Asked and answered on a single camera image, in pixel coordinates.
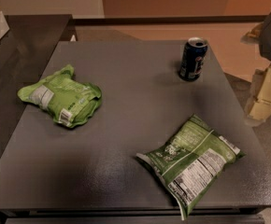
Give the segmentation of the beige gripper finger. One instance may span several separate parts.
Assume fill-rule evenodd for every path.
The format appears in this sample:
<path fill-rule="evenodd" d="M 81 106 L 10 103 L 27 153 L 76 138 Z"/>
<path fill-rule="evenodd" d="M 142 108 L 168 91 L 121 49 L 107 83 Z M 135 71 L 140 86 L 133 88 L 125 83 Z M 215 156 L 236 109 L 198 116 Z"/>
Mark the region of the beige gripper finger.
<path fill-rule="evenodd" d="M 261 31 L 263 30 L 263 23 L 257 24 L 254 28 L 246 32 L 242 37 L 241 41 L 247 44 L 258 44 L 260 39 Z"/>
<path fill-rule="evenodd" d="M 271 116 L 271 64 L 265 70 L 256 69 L 246 102 L 245 123 L 259 126 Z"/>

